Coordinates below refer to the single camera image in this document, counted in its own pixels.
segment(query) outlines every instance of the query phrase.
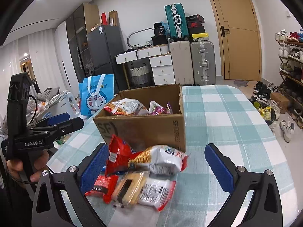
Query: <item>wooden door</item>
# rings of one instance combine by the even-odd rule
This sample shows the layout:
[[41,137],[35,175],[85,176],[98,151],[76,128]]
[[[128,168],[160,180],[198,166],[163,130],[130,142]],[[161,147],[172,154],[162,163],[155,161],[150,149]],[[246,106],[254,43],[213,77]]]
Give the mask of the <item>wooden door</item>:
[[260,33],[251,0],[213,2],[222,37],[224,78],[260,80]]

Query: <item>human hand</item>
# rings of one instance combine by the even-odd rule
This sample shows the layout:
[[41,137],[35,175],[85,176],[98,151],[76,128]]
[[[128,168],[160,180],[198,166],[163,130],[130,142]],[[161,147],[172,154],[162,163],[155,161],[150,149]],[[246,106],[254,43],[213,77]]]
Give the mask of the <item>human hand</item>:
[[[30,180],[31,182],[38,182],[41,176],[42,171],[48,170],[46,166],[48,161],[49,154],[46,150],[42,152],[42,155],[35,160],[34,167],[38,170],[33,175],[31,175]],[[10,174],[20,179],[19,172],[23,171],[23,162],[19,159],[11,159],[6,162],[7,169],[9,170]]]

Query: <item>barcode label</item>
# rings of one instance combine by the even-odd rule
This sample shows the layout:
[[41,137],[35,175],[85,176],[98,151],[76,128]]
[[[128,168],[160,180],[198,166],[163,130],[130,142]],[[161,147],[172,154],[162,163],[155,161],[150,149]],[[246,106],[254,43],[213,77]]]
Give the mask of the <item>barcode label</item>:
[[113,163],[116,163],[116,159],[117,159],[117,154],[113,153],[113,152],[110,152],[110,154],[109,154],[109,161],[113,162]]

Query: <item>open cardboard box on refrigerator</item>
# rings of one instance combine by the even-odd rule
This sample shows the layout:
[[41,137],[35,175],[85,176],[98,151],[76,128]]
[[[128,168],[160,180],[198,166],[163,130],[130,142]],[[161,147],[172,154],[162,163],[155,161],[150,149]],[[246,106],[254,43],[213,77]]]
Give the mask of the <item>open cardboard box on refrigerator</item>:
[[123,98],[137,99],[147,109],[151,100],[163,107],[169,102],[173,114],[114,116],[101,110],[93,120],[107,144],[112,135],[116,134],[128,142],[135,151],[142,151],[153,145],[169,145],[185,152],[185,122],[180,84],[120,91],[110,102]]

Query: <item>desk leg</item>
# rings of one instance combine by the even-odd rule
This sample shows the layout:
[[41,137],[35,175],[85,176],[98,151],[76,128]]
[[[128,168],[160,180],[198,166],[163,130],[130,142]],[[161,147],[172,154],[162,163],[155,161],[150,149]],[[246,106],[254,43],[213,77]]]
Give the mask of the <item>desk leg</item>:
[[126,72],[124,63],[122,63],[122,66],[123,66],[124,76],[125,76],[125,79],[126,79],[126,82],[127,82],[128,89],[131,89],[131,87],[129,86],[127,72]]

